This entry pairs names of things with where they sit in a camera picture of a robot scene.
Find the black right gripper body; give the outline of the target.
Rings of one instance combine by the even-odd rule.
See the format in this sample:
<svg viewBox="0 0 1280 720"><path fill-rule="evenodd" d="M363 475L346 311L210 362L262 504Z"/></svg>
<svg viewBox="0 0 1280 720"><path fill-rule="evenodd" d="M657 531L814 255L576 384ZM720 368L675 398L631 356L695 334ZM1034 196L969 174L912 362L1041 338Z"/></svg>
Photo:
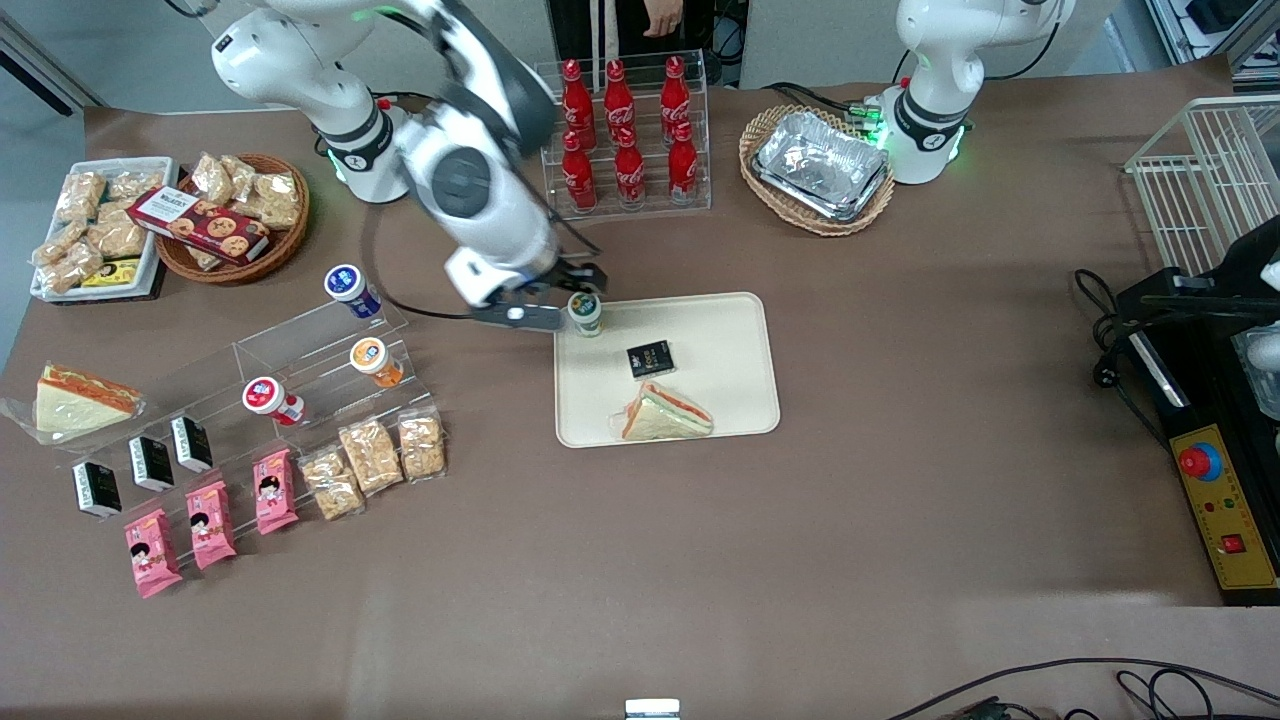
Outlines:
<svg viewBox="0 0 1280 720"><path fill-rule="evenodd" d="M495 266L468 269L470 318L488 325L549 332L547 305L559 287L559 268L524 273Z"/></svg>

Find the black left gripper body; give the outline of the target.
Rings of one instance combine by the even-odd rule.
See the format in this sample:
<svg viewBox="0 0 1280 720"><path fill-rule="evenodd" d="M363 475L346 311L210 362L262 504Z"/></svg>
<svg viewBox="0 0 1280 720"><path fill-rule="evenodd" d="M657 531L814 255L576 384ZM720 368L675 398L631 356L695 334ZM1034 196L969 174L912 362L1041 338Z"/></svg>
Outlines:
<svg viewBox="0 0 1280 720"><path fill-rule="evenodd" d="M1279 218L1243 234L1221 263L1199 275L1178 275L1165 293L1144 293L1140 306L1184 316L1276 322L1277 288L1265 272L1277 264Z"/></svg>

